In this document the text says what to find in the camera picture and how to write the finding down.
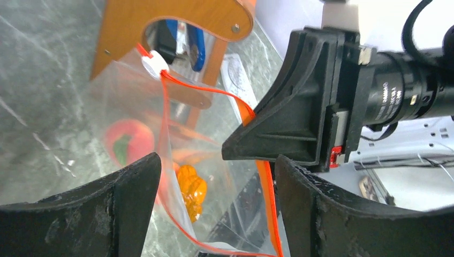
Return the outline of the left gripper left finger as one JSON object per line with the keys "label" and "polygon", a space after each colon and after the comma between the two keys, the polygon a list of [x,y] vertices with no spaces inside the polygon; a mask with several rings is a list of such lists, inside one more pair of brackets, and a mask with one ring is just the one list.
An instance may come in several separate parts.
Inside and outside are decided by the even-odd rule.
{"label": "left gripper left finger", "polygon": [[140,256],[161,175],[151,153],[35,203],[1,206],[1,256]]}

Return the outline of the red peach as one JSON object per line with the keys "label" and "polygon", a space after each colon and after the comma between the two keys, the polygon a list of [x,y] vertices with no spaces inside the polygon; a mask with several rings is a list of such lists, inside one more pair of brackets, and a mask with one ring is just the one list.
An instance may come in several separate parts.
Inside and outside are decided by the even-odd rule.
{"label": "red peach", "polygon": [[122,119],[112,123],[103,136],[110,157],[125,167],[152,153],[155,136],[152,130],[136,119]]}

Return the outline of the clear zip top bag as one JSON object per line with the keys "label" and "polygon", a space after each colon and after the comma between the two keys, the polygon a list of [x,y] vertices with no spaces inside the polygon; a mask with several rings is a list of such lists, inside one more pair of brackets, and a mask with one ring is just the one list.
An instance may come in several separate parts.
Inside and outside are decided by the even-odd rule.
{"label": "clear zip top bag", "polygon": [[[120,61],[107,66],[101,75],[105,94],[100,99],[91,94],[89,84],[88,98],[93,106],[89,115],[99,140],[104,145],[106,129],[122,119],[139,120],[152,130],[153,152],[159,155],[162,167],[155,206],[199,251],[223,256],[283,256],[269,163],[228,161],[221,154],[222,142],[233,127],[246,125],[254,118],[252,108],[234,94],[174,73],[154,50],[147,51],[137,44],[135,52],[136,64]],[[176,173],[182,165],[195,167],[208,186],[202,214],[194,223],[177,181]],[[226,243],[204,241],[255,172],[259,174],[270,242],[276,254],[231,251]]]}

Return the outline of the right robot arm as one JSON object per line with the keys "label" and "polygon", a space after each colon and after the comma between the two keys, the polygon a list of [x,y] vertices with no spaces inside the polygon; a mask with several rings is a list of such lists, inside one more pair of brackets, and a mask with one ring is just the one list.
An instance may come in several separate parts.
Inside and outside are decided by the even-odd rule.
{"label": "right robot arm", "polygon": [[223,143],[225,160],[275,162],[283,155],[312,171],[340,161],[402,160],[448,154],[412,120],[453,116],[453,58],[425,49],[362,46],[358,33],[306,27],[293,31],[282,67],[255,118]]}

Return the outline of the dark orange fruit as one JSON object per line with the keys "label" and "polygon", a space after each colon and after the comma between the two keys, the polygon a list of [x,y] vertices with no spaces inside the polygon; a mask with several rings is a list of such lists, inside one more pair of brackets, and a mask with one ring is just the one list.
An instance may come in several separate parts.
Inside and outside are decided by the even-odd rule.
{"label": "dark orange fruit", "polygon": [[191,165],[182,165],[176,175],[188,216],[194,223],[202,214],[202,205],[208,190],[207,182]]}

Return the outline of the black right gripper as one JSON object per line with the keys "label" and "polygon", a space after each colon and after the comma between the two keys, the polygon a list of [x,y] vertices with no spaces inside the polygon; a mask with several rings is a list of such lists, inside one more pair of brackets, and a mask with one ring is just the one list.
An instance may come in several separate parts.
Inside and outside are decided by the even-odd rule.
{"label": "black right gripper", "polygon": [[368,127],[389,137],[401,120],[453,116],[453,57],[442,49],[381,51],[350,35],[344,44],[344,153],[358,149]]}

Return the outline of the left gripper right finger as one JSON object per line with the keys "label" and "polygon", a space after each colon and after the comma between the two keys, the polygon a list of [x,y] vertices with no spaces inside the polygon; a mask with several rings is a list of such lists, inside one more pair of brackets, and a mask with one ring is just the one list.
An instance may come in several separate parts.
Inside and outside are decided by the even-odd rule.
{"label": "left gripper right finger", "polygon": [[453,256],[453,208],[421,212],[362,198],[285,156],[275,162],[291,256]]}

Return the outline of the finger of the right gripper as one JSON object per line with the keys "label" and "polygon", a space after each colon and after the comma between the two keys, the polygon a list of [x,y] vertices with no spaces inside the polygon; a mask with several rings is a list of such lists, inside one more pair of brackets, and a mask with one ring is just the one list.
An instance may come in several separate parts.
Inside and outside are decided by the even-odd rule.
{"label": "finger of the right gripper", "polygon": [[222,158],[275,162],[283,155],[308,170],[328,170],[344,48],[358,41],[358,33],[335,28],[291,32],[276,79],[253,120],[222,144]]}

